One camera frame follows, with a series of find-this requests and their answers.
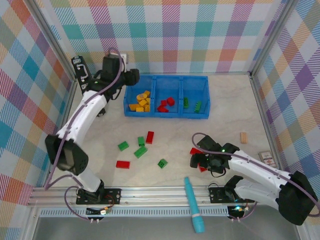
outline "green lego brick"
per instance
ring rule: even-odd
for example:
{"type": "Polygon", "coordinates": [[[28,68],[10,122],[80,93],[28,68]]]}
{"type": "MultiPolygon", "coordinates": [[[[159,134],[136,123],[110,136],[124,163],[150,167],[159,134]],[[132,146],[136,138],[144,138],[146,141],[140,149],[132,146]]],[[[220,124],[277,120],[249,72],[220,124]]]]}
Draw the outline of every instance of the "green lego brick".
{"type": "Polygon", "coordinates": [[[201,101],[198,101],[195,105],[194,112],[198,114],[200,112],[200,108],[201,108],[201,101]]]}
{"type": "Polygon", "coordinates": [[[134,152],[136,158],[140,158],[143,154],[145,154],[148,149],[145,146],[140,147],[137,151],[134,152]]]}
{"type": "Polygon", "coordinates": [[[143,136],[138,137],[138,144],[139,144],[139,147],[143,147],[145,145],[145,139],[143,136]]]}
{"type": "Polygon", "coordinates": [[[128,147],[129,147],[129,144],[128,144],[126,141],[124,141],[123,143],[120,143],[120,144],[118,145],[118,148],[120,149],[121,152],[122,152],[123,150],[127,149],[128,147]]]}
{"type": "Polygon", "coordinates": [[[160,168],[164,168],[166,165],[168,164],[168,162],[166,161],[166,160],[164,160],[164,159],[161,159],[159,162],[158,162],[158,166],[160,167],[160,168]]]}
{"type": "Polygon", "coordinates": [[[189,102],[188,102],[188,98],[187,97],[183,98],[183,108],[184,109],[189,108],[189,102]]]}

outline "black mounting plate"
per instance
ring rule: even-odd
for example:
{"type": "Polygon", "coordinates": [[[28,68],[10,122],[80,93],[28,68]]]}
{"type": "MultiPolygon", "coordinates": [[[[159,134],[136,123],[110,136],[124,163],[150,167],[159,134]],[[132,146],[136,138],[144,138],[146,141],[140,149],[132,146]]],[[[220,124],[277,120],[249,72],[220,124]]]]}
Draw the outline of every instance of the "black mounting plate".
{"type": "Polygon", "coordinates": [[[104,197],[100,202],[94,202],[90,201],[89,199],[86,198],[85,195],[79,194],[77,195],[75,204],[77,205],[112,205],[113,200],[111,196],[114,199],[114,205],[119,205],[120,204],[120,199],[121,199],[121,188],[104,188],[104,197]]]}
{"type": "Polygon", "coordinates": [[[253,200],[247,200],[247,199],[239,199],[238,201],[230,200],[227,195],[225,194],[225,188],[224,187],[209,187],[209,193],[210,193],[210,203],[212,204],[233,204],[233,203],[239,203],[239,204],[246,204],[248,203],[254,203],[253,200]]]}

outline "blue plastic bin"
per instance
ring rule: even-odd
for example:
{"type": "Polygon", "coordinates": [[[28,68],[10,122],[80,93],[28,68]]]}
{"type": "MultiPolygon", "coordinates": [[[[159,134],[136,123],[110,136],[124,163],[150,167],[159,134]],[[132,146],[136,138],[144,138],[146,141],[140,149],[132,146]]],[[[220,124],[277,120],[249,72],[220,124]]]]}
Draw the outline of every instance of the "blue plastic bin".
{"type": "Polygon", "coordinates": [[[126,87],[123,108],[127,117],[208,119],[210,113],[208,77],[141,74],[136,85],[126,87]],[[136,104],[137,95],[144,93],[145,90],[151,92],[150,112],[131,111],[129,104],[136,104]],[[161,100],[169,97],[174,99],[174,106],[166,106],[169,112],[158,112],[161,100]],[[188,98],[189,108],[184,108],[184,98],[188,98]],[[199,101],[201,101],[200,112],[195,113],[199,101]]]}

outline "red lego brick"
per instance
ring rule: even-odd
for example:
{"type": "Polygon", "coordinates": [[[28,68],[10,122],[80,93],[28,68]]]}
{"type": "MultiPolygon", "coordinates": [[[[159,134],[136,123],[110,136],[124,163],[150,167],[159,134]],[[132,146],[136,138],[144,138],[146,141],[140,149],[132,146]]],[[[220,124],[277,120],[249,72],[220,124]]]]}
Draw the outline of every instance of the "red lego brick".
{"type": "Polygon", "coordinates": [[[166,100],[166,102],[168,103],[168,105],[170,107],[172,107],[173,105],[175,105],[175,100],[172,97],[168,97],[168,99],[166,100]]]}
{"type": "Polygon", "coordinates": [[[157,108],[157,110],[158,110],[158,112],[160,112],[160,113],[168,113],[168,112],[169,112],[169,110],[166,109],[164,106],[159,106],[159,107],[157,108]]]}
{"type": "Polygon", "coordinates": [[[116,161],[115,167],[117,169],[129,169],[130,168],[130,162],[129,161],[116,161]]]}
{"type": "Polygon", "coordinates": [[[206,168],[204,168],[202,166],[199,166],[199,165],[200,165],[200,163],[198,163],[198,168],[199,168],[200,172],[205,172],[205,171],[208,170],[208,169],[206,169],[206,168]]]}
{"type": "Polygon", "coordinates": [[[145,142],[147,144],[152,144],[152,141],[154,140],[154,132],[153,131],[148,131],[148,135],[146,136],[145,142]]]}
{"type": "Polygon", "coordinates": [[[167,106],[167,101],[166,100],[161,100],[161,106],[163,106],[163,107],[167,106]]]}
{"type": "Polygon", "coordinates": [[[194,155],[194,154],[203,154],[203,152],[193,147],[193,148],[191,148],[190,154],[191,154],[191,155],[194,155]]]}

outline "teal pen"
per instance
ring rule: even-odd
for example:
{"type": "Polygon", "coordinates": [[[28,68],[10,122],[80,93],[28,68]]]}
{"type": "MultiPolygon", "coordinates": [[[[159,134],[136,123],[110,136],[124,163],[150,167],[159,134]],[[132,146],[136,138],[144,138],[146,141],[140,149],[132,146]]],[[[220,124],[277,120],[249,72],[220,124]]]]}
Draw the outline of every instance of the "teal pen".
{"type": "Polygon", "coordinates": [[[194,230],[197,234],[204,233],[205,223],[202,216],[200,215],[195,193],[188,177],[184,178],[184,187],[185,187],[186,197],[188,198],[188,202],[190,205],[194,230]]]}

